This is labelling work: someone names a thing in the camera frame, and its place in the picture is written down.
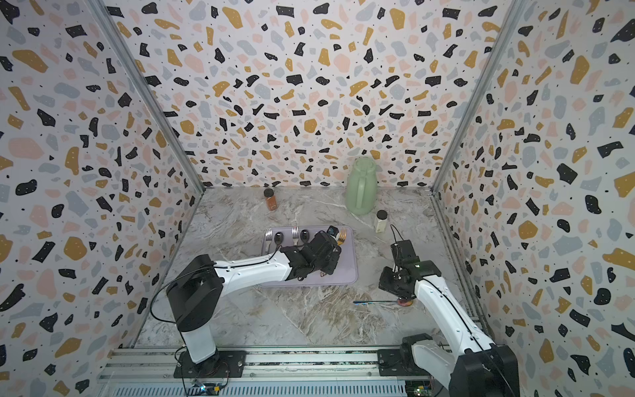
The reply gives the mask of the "gold fork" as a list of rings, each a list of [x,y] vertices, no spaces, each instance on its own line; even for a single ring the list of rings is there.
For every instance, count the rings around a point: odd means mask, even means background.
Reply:
[[[337,245],[342,246],[347,239],[347,230],[342,229],[337,234]]]

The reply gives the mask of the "iridescent spoon blue handle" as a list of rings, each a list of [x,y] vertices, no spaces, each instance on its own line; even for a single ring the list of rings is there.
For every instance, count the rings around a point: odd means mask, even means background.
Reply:
[[[413,304],[412,299],[372,299],[372,300],[354,300],[355,305],[371,305],[371,304],[397,304],[401,307],[409,307]]]

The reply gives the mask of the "black spoon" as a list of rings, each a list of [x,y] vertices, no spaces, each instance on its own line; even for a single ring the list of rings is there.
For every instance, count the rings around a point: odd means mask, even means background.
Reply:
[[[277,232],[274,235],[275,252],[278,252],[284,243],[284,233]]]
[[[309,231],[308,231],[307,229],[303,229],[303,230],[300,232],[300,234],[299,234],[299,238],[300,238],[300,241],[301,241],[303,244],[308,243],[308,242],[309,242],[309,239],[310,239],[310,233],[309,233]]]

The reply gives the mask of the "lilac placemat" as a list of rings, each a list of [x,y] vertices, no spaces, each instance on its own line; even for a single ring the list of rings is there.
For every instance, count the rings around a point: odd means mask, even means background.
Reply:
[[[307,278],[303,281],[292,280],[292,281],[280,281],[280,282],[269,282],[262,284],[263,287],[309,287],[309,286],[345,286],[354,283],[358,278],[357,271],[357,257],[355,251],[355,236],[353,230],[349,226],[336,225],[336,227],[340,230],[347,230],[347,239],[345,243],[341,246],[342,252],[340,254],[339,261],[337,263],[337,268],[335,269],[332,275],[325,274],[322,276],[321,272],[314,272],[307,276]],[[292,227],[275,227],[271,228],[273,230],[273,237],[277,232],[284,233],[284,243],[282,246],[292,246]],[[266,231],[261,239],[261,248],[260,255],[264,255],[266,248],[264,248],[265,244],[265,235]],[[271,243],[271,254],[275,249],[275,244]]]

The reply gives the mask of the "silver fork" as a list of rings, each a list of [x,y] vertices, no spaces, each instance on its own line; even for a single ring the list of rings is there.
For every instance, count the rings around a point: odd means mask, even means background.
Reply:
[[[271,228],[268,228],[266,230],[265,241],[266,241],[264,244],[264,248],[266,248],[265,253],[269,254],[271,250],[271,243],[273,241],[273,230]]]

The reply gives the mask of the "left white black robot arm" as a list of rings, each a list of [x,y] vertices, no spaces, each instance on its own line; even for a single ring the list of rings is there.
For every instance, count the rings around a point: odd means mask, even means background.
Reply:
[[[301,247],[282,246],[271,254],[246,260],[195,257],[165,288],[191,362],[200,366],[219,359],[210,321],[221,297],[270,282],[304,281],[315,272],[330,275],[337,268],[346,237],[346,232],[330,227]]]

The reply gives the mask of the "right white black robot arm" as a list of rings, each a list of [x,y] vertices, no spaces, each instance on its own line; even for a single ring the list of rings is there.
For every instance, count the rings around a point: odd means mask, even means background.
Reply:
[[[427,372],[451,396],[519,396],[519,365],[510,347],[493,341],[461,307],[433,261],[422,261],[409,240],[390,246],[395,265],[379,287],[401,300],[418,300],[433,317],[451,351],[421,333],[404,337],[399,366]]]

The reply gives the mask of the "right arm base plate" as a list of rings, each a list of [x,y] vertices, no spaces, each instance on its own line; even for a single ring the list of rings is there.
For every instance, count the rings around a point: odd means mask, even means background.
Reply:
[[[380,376],[444,376],[446,363],[429,349],[421,346],[377,351]]]

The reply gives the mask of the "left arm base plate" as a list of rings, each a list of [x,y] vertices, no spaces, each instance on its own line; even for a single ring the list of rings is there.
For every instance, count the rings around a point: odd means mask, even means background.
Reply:
[[[194,363],[190,353],[184,351],[177,359],[173,376],[175,379],[240,378],[246,363],[246,355],[247,351],[221,350],[200,363]]]

